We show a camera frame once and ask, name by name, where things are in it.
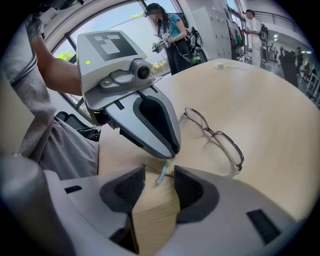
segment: glasses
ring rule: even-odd
[[[184,113],[181,115],[180,119],[179,119],[179,123],[183,118],[189,118],[191,121],[193,121],[194,123],[196,123],[198,126],[200,126],[202,128],[203,131],[206,131],[210,134],[210,137],[213,138],[218,145],[220,146],[220,148],[225,152],[225,154],[227,155],[227,157],[231,160],[231,162],[236,166],[238,171],[241,171],[242,169],[242,164],[245,160],[244,155],[242,154],[240,148],[234,143],[234,141],[227,136],[224,132],[222,131],[213,131],[209,128],[208,122],[207,120],[195,109],[191,108],[191,107],[186,107],[184,109]],[[153,168],[152,166],[149,166],[145,163],[141,163],[144,166],[150,167],[151,169],[160,172],[160,173],[164,173],[164,169],[158,170]],[[165,172],[164,173],[167,176],[170,177],[174,177],[174,175]]]

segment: small white object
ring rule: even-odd
[[[223,69],[225,68],[225,65],[222,64],[222,63],[217,63],[217,64],[215,65],[215,68],[216,68],[217,70],[223,70]]]

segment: woman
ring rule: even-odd
[[[187,30],[181,18],[175,13],[168,14],[157,3],[149,4],[146,7],[146,14],[157,26],[158,36],[162,37],[165,33],[172,36],[171,46],[166,49],[171,75],[190,68],[192,65],[186,42]]]

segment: table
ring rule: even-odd
[[[215,68],[224,63],[223,70]],[[296,87],[255,66],[218,59],[159,80],[179,117],[186,106],[199,111],[214,131],[223,131],[244,155],[234,179],[252,185],[295,220],[310,212],[320,184],[320,111]],[[169,161],[218,175],[231,166],[221,149],[192,121],[180,125],[181,151]],[[161,169],[156,159],[119,131],[104,126],[99,141],[99,174],[133,170],[141,162]],[[145,188],[133,209],[140,255],[153,255],[175,230],[179,200],[173,178],[156,186],[158,173],[146,167]]]

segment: teal shirt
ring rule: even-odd
[[[174,38],[180,34],[179,28],[176,26],[177,21],[181,21],[181,18],[178,14],[172,13],[171,14],[171,33],[170,35]]]

